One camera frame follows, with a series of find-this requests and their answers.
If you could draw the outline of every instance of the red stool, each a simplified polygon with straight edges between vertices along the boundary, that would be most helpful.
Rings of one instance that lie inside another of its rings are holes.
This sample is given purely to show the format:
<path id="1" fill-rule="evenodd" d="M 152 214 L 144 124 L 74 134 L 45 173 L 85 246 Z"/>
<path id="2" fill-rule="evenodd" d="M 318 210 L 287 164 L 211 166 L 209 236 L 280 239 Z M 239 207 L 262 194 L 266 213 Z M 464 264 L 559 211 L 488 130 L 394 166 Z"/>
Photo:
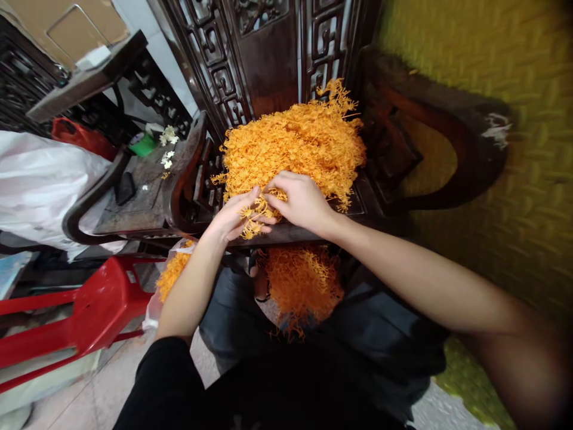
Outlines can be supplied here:
<path id="1" fill-rule="evenodd" d="M 72 357 L 0 384 L 0 393 L 98 349 L 108 348 L 113 342 L 142 335 L 143 330 L 120 334 L 131 320 L 145 314 L 153 296 L 141 288 L 134 265 L 162 261 L 165 259 L 111 257 L 77 290 L 0 300 L 0 315 L 73 302 L 71 317 L 0 339 L 0 368 L 61 349 L 76 348 Z"/>

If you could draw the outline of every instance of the red bag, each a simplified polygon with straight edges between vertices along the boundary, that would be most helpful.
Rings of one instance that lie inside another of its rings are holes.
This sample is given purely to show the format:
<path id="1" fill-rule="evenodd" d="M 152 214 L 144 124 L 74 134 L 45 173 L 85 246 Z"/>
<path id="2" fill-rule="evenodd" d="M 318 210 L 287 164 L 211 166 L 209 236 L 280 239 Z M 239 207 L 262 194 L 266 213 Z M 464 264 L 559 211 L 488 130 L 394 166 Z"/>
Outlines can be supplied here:
<path id="1" fill-rule="evenodd" d="M 114 147 L 99 131 L 89 130 L 64 117 L 54 118 L 52 139 L 77 145 L 109 161 L 113 161 L 118 153 L 118 148 Z"/>

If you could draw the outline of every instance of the person's left hand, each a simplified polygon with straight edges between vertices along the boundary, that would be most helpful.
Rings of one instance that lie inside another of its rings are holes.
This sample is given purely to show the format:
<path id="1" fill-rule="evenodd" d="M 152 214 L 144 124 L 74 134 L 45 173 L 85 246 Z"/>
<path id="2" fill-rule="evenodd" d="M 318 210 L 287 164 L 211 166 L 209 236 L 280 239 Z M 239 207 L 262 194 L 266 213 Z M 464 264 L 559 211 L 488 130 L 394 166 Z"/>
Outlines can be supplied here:
<path id="1" fill-rule="evenodd" d="M 231 241 L 239 237 L 247 223 L 247 219 L 241 219 L 239 214 L 242 209 L 254 205 L 255 200 L 261 194 L 261 189 L 255 186 L 250 192 L 239 194 L 231 197 L 229 201 L 223 206 L 219 213 L 213 218 L 207 231 L 217 234 L 219 237 Z M 276 218 L 268 218 L 264 216 L 256 216 L 254 219 L 265 224 L 275 224 Z M 270 233 L 271 227 L 263 226 L 261 231 L 263 233 Z"/>

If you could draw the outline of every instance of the white plastic bag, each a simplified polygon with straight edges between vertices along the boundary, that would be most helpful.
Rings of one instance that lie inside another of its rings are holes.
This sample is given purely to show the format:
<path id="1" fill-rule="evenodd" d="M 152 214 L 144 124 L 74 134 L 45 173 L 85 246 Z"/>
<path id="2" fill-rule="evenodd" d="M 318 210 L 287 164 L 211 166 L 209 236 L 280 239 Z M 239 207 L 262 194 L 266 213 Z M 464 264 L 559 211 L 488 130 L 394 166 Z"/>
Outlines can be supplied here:
<path id="1" fill-rule="evenodd" d="M 189 248 L 182 248 L 189 239 L 181 239 L 177 242 L 173 248 L 169 250 L 167 255 L 167 260 L 164 263 L 164 267 L 167 267 L 167 264 L 175 257 L 175 255 L 179 253 L 183 254 L 193 254 L 193 250 L 197 245 L 197 239 L 193 240 L 193 245 Z M 141 323 L 141 327 L 143 330 L 157 330 L 157 326 L 159 325 L 159 317 L 161 316 L 161 310 L 163 309 L 163 303 L 161 303 L 161 294 L 159 293 L 159 289 L 155 289 L 155 294 L 149 300 L 147 304 L 147 310 L 145 311 L 145 320 Z"/>
<path id="2" fill-rule="evenodd" d="M 71 241 L 61 223 L 68 209 L 105 174 L 110 162 L 79 146 L 0 131 L 0 229 L 68 252 L 69 260 L 87 245 Z M 108 193 L 80 220 L 90 234 L 101 218 Z M 118 252 L 125 241 L 102 246 Z"/>

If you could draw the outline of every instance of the person's right hand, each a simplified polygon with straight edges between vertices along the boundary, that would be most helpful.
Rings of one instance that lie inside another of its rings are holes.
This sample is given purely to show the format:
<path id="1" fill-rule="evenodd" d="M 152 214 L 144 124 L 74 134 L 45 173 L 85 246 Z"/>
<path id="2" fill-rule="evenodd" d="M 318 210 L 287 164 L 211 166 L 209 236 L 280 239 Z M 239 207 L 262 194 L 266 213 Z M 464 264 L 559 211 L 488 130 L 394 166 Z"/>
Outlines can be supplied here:
<path id="1" fill-rule="evenodd" d="M 283 202 L 272 194 L 265 194 L 272 207 L 291 223 L 324 236 L 325 228 L 331 224 L 337 213 L 328 205 L 310 176 L 283 170 L 269 182 L 265 191 L 271 188 L 282 189 L 288 197 L 287 201 Z"/>

